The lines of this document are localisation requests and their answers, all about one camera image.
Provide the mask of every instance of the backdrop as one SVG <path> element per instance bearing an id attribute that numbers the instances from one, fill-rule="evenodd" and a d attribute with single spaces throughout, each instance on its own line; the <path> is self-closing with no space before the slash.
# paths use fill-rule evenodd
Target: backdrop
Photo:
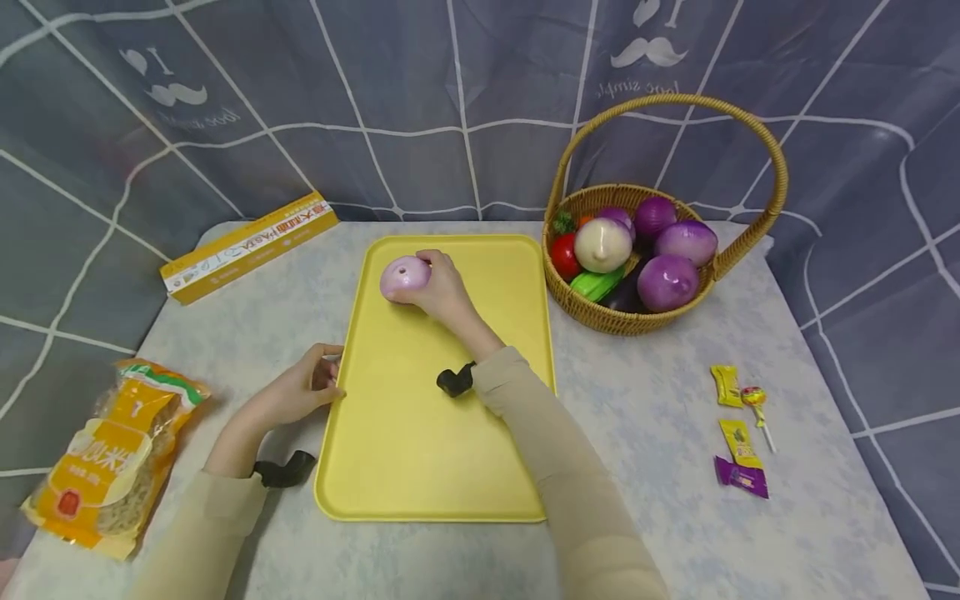
<path id="1" fill-rule="evenodd" d="M 931 595 L 956 597 L 958 31 L 954 0 L 0 4 L 0 521 L 207 228 L 312 188 L 347 220 L 537 220 L 582 123 L 701 92 L 780 139 L 771 266 Z M 712 219 L 772 184 L 751 133 L 687 107 L 574 158 L 571 190 L 657 186 Z"/>

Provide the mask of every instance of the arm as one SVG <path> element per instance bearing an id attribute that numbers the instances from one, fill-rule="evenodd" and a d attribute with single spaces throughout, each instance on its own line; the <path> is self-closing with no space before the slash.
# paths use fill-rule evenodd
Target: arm
<path id="1" fill-rule="evenodd" d="M 437 251 L 417 256 L 433 266 L 429 283 L 392 300 L 416 304 L 446 325 L 477 362 L 473 388 L 507 423 L 537 485 L 566 597 L 668 598 L 660 572 L 583 431 L 519 352 L 505 348 L 480 318 L 449 256 Z"/>
<path id="2" fill-rule="evenodd" d="M 263 510 L 267 489 L 253 463 L 274 427 L 300 420 L 342 397 L 337 366 L 317 344 L 253 396 L 220 432 L 204 469 L 187 487 L 173 523 L 133 581 L 131 600 L 217 600 L 227 592 L 244 540 Z"/>

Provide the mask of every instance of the beige sleeve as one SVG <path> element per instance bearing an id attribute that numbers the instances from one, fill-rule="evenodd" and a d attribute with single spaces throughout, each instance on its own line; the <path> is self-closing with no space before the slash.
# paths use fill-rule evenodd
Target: beige sleeve
<path id="1" fill-rule="evenodd" d="M 473 368 L 537 485 L 570 600 L 662 600 L 666 584 L 587 437 L 515 348 Z"/>
<path id="2" fill-rule="evenodd" d="M 240 547 L 260 517 L 266 497 L 259 473 L 249 479 L 197 473 L 180 499 L 173 523 L 133 580 L 127 598 L 223 598 Z"/>

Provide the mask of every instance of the hand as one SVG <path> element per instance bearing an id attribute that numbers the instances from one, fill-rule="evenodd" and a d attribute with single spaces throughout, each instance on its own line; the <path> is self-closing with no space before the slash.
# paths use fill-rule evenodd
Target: hand
<path id="1" fill-rule="evenodd" d="M 449 329 L 462 320 L 478 318 L 464 280 L 448 255 L 439 250 L 421 250 L 417 258 L 430 263 L 430 281 L 419 290 L 396 290 L 390 300 L 415 304 Z"/>
<path id="2" fill-rule="evenodd" d="M 457 336 L 478 363 L 503 348 L 503 342 L 473 307 L 453 260 L 439 250 L 421 250 L 417 258 L 430 263 L 430 280 L 419 290 L 396 290 L 390 300 L 419 306 Z"/>
<path id="3" fill-rule="evenodd" d="M 240 409 L 244 417 L 266 429 L 303 419 L 315 409 L 343 397 L 334 380 L 336 363 L 325 356 L 341 354 L 343 346 L 314 344 L 292 367 L 257 392 Z"/>

